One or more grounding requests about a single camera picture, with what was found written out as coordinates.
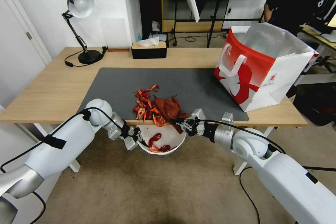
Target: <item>desk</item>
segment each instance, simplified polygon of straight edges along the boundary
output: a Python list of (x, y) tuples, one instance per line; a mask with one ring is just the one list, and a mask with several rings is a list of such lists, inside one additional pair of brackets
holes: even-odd
[[(319, 53), (322, 53), (325, 48), (332, 50), (336, 55), (336, 42), (330, 42), (313, 31), (308, 25), (302, 26), (302, 32), (312, 38), (315, 42), (317, 42), (320, 46), (317, 48)], [(306, 73), (311, 66), (314, 65), (314, 62), (308, 64), (303, 73)], [(300, 75), (298, 79), (295, 81), (294, 85), (299, 84), (316, 84), (316, 83), (327, 83), (327, 82), (336, 82), (336, 73), (315, 73), (315, 74), (307, 74)]]
[(314, 38), (317, 43), (324, 44), (328, 46), (329, 48), (336, 50), (336, 42), (330, 42), (329, 40), (323, 38), (319, 34), (317, 34), (315, 31), (310, 29), (308, 25), (302, 25), (303, 29), (302, 32), (305, 34), (308, 34), (310, 37)]
[[(68, 67), (64, 58), (80, 51), (79, 47), (65, 48), (36, 79), (0, 114), (0, 123), (33, 123), (43, 135), (75, 114), (101, 67), (128, 68), (215, 68), (221, 48), (168, 48), (165, 59), (136, 59), (131, 52), (106, 52), (104, 58), (82, 68)], [(70, 58), (78, 62), (77, 57)], [(281, 104), (249, 111), (249, 121), (235, 121), (237, 126), (300, 127), (307, 122), (292, 103), (283, 99)], [(124, 118), (129, 124), (140, 121)], [(71, 168), (78, 171), (79, 164)]]

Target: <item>shopping bag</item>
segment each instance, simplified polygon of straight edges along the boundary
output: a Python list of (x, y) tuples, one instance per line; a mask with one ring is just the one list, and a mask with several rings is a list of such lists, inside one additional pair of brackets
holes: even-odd
[(317, 52), (268, 23), (230, 28), (214, 75), (245, 112), (279, 104)]

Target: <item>desk lamp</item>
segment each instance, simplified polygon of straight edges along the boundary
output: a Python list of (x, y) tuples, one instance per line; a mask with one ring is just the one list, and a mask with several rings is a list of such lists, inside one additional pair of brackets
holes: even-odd
[(106, 47), (103, 47), (103, 52), (96, 50), (87, 50), (87, 45), (84, 40), (77, 35), (75, 29), (70, 24), (70, 18), (86, 18), (91, 14), (95, 7), (94, 0), (68, 0), (68, 10), (62, 14), (70, 29), (74, 33), (78, 43), (83, 48), (83, 52), (78, 56), (78, 60), (82, 64), (92, 64), (101, 60), (106, 52)]

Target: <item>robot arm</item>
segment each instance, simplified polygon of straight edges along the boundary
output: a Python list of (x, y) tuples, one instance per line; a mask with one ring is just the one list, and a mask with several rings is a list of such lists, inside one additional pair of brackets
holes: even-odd
[(95, 99), (86, 107), (83, 114), (71, 117), (51, 132), (46, 137), (49, 141), (35, 145), (22, 166), (0, 174), (0, 224), (12, 223), (17, 213), (3, 194), (22, 198), (32, 193), (46, 178), (67, 168), (102, 127), (108, 131), (110, 139), (121, 137), (128, 150), (134, 149), (138, 141), (143, 142), (140, 130), (129, 127), (106, 101)]
[[(222, 121), (233, 124), (233, 116), (225, 113)], [(335, 223), (336, 196), (290, 156), (271, 151), (267, 140), (229, 125), (209, 124), (201, 109), (175, 124), (189, 135), (200, 135), (219, 143), (226, 151), (246, 161), (259, 180), (280, 204), (302, 224)], [(264, 136), (260, 131), (246, 130)]]

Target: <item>beige carpet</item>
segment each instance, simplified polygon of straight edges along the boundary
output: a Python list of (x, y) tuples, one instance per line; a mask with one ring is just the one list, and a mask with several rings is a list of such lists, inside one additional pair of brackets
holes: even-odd
[[(178, 46), (206, 46), (206, 37), (196, 39), (181, 38)], [(218, 36), (211, 47), (223, 43)], [(336, 167), (336, 131), (331, 125), (279, 128), (269, 137), (302, 165)], [(113, 142), (101, 130), (78, 161), (80, 172), (68, 168), (62, 173), (39, 224), (257, 223), (233, 175), (236, 158), (205, 138), (188, 138), (173, 154), (153, 156), (139, 147), (129, 152), (121, 140)], [(336, 194), (336, 173), (311, 173)], [(252, 169), (243, 173), (242, 182), (262, 224), (294, 224)]]

